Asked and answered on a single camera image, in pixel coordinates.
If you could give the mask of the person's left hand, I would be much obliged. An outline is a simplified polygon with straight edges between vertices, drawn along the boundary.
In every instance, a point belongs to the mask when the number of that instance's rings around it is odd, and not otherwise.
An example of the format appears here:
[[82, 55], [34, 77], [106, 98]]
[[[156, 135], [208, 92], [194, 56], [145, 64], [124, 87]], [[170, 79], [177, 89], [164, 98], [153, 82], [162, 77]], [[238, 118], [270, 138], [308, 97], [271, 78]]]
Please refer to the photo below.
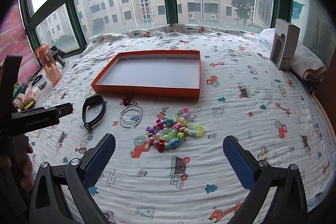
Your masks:
[[[25, 160], [22, 162], [22, 173], [23, 176], [21, 178], [21, 187], [27, 192], [31, 192], [34, 187], [34, 179], [33, 179], [33, 165], [32, 161], [29, 157], [29, 154], [33, 153], [33, 147], [29, 143], [29, 138], [25, 135], [25, 139], [27, 140], [26, 144], [26, 154]], [[1, 168], [10, 168], [11, 160], [8, 156], [5, 156], [3, 152], [1, 152]]]

